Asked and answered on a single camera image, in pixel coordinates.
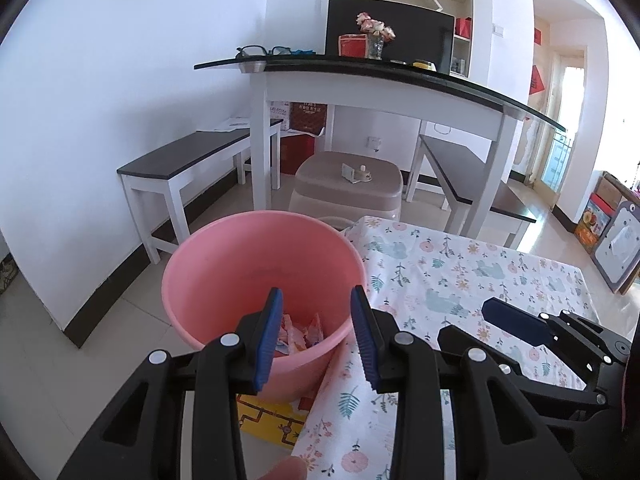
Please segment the left hand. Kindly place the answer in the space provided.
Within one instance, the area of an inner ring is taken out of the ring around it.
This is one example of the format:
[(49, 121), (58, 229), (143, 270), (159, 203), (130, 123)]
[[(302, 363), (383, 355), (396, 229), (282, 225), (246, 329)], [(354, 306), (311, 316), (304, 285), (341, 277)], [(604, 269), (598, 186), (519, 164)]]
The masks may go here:
[(306, 480), (307, 467), (305, 462), (297, 457), (290, 456), (277, 463), (270, 471), (259, 480)]

